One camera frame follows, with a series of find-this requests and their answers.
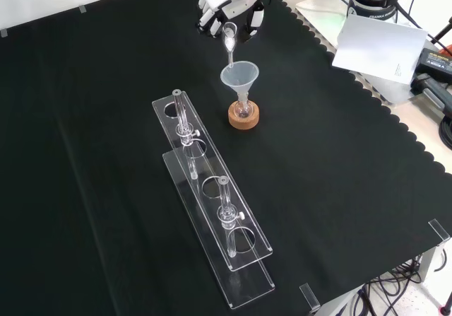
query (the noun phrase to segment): clear acrylic test tube rack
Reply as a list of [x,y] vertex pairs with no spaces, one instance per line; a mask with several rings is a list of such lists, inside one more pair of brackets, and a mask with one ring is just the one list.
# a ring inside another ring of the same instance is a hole
[[153,102],[172,146],[163,155],[228,305],[274,290],[262,259],[273,250],[185,92]]

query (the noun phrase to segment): paper sheet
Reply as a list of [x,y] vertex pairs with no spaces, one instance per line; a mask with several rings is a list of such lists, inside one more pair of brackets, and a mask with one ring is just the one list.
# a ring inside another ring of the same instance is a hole
[[427,31],[348,16],[333,66],[410,84]]

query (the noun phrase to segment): black tablecloth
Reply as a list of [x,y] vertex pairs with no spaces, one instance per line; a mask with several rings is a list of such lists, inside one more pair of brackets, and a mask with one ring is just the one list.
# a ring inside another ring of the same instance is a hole
[[331,68],[273,0],[236,59],[261,74],[251,131],[227,122],[221,41],[198,0],[104,0],[0,40],[5,315],[228,315],[162,161],[152,101],[185,90],[274,254],[276,290],[236,315],[302,315],[439,243],[451,176],[415,136]]

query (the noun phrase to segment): white powder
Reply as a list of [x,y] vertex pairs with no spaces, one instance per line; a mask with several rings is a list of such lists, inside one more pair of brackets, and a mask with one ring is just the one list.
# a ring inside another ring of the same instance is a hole
[[235,47],[234,31],[231,28],[225,28],[225,46],[229,52]]

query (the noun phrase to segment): table leg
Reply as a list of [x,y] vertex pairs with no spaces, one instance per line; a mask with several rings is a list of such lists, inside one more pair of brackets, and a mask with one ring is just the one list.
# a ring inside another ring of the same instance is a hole
[[422,255],[421,263],[419,265],[419,276],[422,282],[425,281],[427,275],[437,269],[435,265],[436,263],[439,263],[439,261],[436,261],[436,259],[441,257],[445,244],[446,242],[442,242],[440,245],[433,247]]

